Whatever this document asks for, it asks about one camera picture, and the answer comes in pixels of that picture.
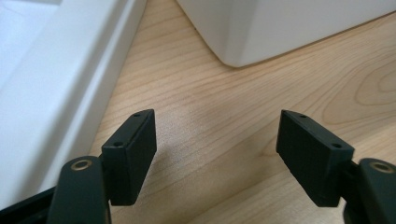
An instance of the metal grommet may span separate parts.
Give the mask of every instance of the metal grommet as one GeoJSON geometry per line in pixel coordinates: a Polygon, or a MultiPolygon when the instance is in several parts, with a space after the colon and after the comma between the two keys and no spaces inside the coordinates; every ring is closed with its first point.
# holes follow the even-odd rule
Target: metal grommet
{"type": "Polygon", "coordinates": [[[92,161],[90,161],[90,160],[81,160],[81,161],[76,161],[75,163],[73,163],[71,168],[74,171],[81,171],[81,170],[87,169],[91,165],[92,165],[92,161]]]}
{"type": "Polygon", "coordinates": [[[379,161],[372,161],[370,162],[370,166],[382,173],[385,174],[393,174],[395,171],[393,170],[392,167],[388,166],[387,164],[383,163],[383,162],[379,162],[379,161]]]}

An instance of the black clamp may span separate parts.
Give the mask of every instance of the black clamp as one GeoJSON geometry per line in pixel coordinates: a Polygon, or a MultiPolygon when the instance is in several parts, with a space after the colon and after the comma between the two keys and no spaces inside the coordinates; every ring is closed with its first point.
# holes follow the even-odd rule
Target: black clamp
{"type": "Polygon", "coordinates": [[[154,110],[135,113],[99,158],[69,161],[55,188],[0,211],[0,223],[111,223],[108,201],[135,203],[156,151],[154,110]]]}
{"type": "Polygon", "coordinates": [[[306,115],[282,111],[276,151],[319,207],[346,200],[346,223],[396,223],[396,167],[352,161],[354,148],[306,115]]]}

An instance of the small hole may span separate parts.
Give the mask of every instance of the small hole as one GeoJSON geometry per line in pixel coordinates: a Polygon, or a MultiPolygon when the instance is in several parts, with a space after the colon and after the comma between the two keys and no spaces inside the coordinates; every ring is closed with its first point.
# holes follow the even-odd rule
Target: small hole
{"type": "Polygon", "coordinates": [[[370,165],[376,169],[379,172],[386,173],[386,174],[392,174],[394,170],[386,165],[385,163],[382,162],[371,162],[370,165]]]}
{"type": "Polygon", "coordinates": [[[332,146],[337,147],[337,148],[341,148],[342,147],[340,144],[337,144],[337,143],[332,143],[332,146]]]}
{"type": "Polygon", "coordinates": [[[92,165],[92,161],[81,160],[81,161],[76,161],[75,163],[73,163],[71,168],[74,171],[81,171],[81,170],[87,169],[90,165],[92,165]]]}
{"type": "Polygon", "coordinates": [[[122,143],[122,142],[115,142],[115,143],[113,143],[113,146],[115,146],[115,147],[122,147],[122,146],[123,146],[123,143],[122,143]]]}

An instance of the black plastic part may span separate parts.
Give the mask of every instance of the black plastic part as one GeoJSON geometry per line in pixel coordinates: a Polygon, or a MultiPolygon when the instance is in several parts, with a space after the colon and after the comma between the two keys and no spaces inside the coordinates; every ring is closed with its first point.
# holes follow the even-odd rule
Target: black plastic part
{"type": "Polygon", "coordinates": [[[102,163],[92,156],[69,161],[62,168],[47,223],[110,223],[102,163]]]}
{"type": "Polygon", "coordinates": [[[350,163],[353,151],[308,116],[282,111],[276,152],[317,206],[338,205],[338,177],[342,167],[350,163]]]}
{"type": "Polygon", "coordinates": [[[358,189],[359,165],[351,162],[339,176],[337,189],[346,201],[344,221],[346,224],[369,224],[366,208],[358,189]]]}
{"type": "Polygon", "coordinates": [[[371,223],[396,223],[396,166],[376,159],[363,159],[358,183],[371,223]]]}
{"type": "Polygon", "coordinates": [[[46,223],[54,191],[47,189],[0,211],[0,223],[46,223]]]}
{"type": "Polygon", "coordinates": [[[102,146],[112,205],[134,204],[157,151],[154,110],[129,117],[102,146]]]}

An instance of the wood laminate surface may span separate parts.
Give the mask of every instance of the wood laminate surface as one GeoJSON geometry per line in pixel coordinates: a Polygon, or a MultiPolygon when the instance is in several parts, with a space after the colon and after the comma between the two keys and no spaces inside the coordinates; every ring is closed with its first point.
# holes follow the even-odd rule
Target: wood laminate surface
{"type": "Polygon", "coordinates": [[[343,223],[276,154],[281,109],[396,163],[396,14],[243,68],[222,64],[173,0],[148,1],[92,145],[154,108],[158,152],[113,223],[343,223]]]}

